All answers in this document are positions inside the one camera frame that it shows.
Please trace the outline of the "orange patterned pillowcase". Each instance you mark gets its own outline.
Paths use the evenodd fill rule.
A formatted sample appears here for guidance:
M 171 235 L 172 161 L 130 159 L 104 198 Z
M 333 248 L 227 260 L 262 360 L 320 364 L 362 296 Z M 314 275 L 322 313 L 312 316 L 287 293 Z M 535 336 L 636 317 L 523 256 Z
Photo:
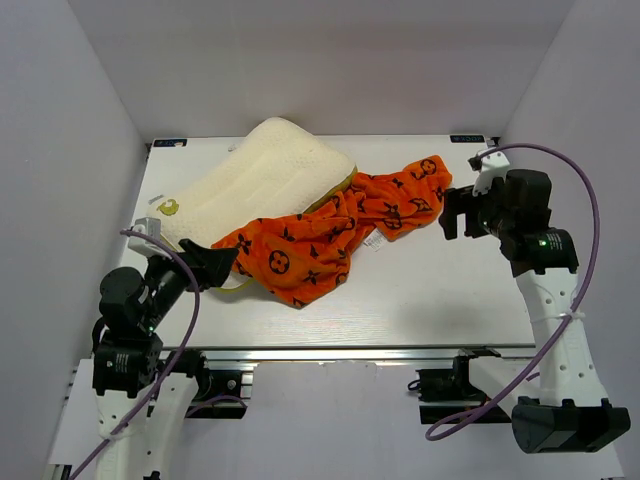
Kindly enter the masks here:
M 302 308 L 346 282 L 352 254 L 373 232 L 394 241 L 433 223 L 452 181 L 437 155 L 391 174 L 357 173 L 317 210 L 257 218 L 215 245 L 237 249 L 234 272 Z

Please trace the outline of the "cream contoured pillow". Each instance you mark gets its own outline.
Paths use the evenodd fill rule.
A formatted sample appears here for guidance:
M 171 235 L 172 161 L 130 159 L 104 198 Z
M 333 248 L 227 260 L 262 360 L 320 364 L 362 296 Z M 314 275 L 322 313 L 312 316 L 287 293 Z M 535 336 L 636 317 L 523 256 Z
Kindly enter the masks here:
M 151 149 L 152 159 L 167 160 L 171 177 L 146 214 L 161 221 L 172 247 L 183 238 L 209 247 L 257 218 L 313 211 L 357 172 L 347 155 L 279 117 L 260 123 L 232 152 L 216 154 L 207 139 L 187 140 Z

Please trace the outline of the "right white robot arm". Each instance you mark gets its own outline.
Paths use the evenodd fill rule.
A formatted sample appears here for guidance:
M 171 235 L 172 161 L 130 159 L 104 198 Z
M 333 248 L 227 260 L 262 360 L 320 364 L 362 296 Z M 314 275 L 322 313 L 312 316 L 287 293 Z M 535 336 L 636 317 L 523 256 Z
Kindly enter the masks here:
M 535 453 L 595 453 L 631 427 L 594 366 L 578 299 L 578 259 L 571 235 L 550 225 L 547 174 L 514 169 L 481 188 L 451 188 L 439 222 L 446 239 L 465 218 L 471 238 L 493 235 L 509 261 L 532 328 L 536 354 L 521 372 L 502 357 L 472 354 L 454 361 L 453 390 L 510 418 L 519 448 Z

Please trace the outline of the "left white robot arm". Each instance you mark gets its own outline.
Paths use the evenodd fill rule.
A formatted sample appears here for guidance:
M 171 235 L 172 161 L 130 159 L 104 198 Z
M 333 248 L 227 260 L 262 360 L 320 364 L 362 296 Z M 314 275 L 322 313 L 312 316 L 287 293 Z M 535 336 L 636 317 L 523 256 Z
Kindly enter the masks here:
M 185 416 L 211 387 L 202 352 L 184 343 L 163 359 L 156 330 L 186 292 L 221 286 L 238 256 L 189 239 L 150 256 L 145 272 L 118 267 L 101 281 L 92 389 L 102 449 L 91 456 L 98 479 L 166 479 Z

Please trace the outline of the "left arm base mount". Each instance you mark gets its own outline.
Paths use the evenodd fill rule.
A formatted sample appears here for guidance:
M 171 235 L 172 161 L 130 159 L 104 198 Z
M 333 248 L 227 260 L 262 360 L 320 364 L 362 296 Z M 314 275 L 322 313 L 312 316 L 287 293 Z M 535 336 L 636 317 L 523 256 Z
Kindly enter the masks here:
M 195 373 L 198 391 L 187 409 L 187 418 L 241 419 L 251 397 L 253 369 L 237 362 L 219 362 L 203 352 L 187 350 L 171 375 Z

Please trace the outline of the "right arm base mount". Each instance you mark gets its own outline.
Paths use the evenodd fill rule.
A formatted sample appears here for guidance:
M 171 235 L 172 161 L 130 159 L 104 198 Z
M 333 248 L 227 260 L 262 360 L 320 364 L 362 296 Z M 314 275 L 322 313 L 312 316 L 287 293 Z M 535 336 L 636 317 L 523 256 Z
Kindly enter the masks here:
M 407 384 L 407 391 L 419 400 L 420 421 L 431 425 L 454 413 L 469 412 L 486 405 L 490 397 L 471 385 L 469 363 L 479 357 L 500 358 L 491 348 L 463 348 L 447 368 L 424 368 Z

